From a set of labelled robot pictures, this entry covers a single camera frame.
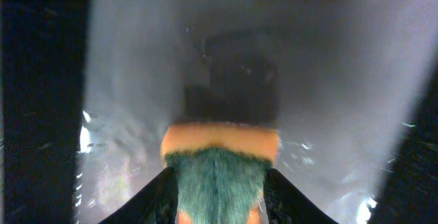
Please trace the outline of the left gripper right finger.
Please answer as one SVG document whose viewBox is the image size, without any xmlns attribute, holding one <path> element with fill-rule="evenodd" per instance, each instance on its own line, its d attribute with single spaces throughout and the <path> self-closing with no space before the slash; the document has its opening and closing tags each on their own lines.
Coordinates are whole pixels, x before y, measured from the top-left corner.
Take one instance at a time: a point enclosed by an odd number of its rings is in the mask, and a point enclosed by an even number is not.
<svg viewBox="0 0 438 224">
<path fill-rule="evenodd" d="M 266 173 L 263 198 L 269 224 L 337 224 L 276 169 Z"/>
</svg>

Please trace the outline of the orange green sponge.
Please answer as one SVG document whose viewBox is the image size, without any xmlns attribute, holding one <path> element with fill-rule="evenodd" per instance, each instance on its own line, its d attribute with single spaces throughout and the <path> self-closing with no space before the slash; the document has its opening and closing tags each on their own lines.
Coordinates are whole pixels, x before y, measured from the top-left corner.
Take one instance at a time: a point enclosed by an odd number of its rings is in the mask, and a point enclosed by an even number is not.
<svg viewBox="0 0 438 224">
<path fill-rule="evenodd" d="M 262 223 L 263 181 L 279 150 L 275 129 L 232 123 L 172 125 L 161 155 L 177 175 L 177 221 Z"/>
</svg>

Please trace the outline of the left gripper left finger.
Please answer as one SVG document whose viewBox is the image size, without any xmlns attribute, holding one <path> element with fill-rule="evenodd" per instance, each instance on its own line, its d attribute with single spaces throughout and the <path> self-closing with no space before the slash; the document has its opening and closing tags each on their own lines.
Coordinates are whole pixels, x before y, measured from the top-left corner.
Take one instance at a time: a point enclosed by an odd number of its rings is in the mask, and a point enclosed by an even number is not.
<svg viewBox="0 0 438 224">
<path fill-rule="evenodd" d="M 175 224 L 178 192 L 175 170 L 166 167 L 99 224 Z"/>
</svg>

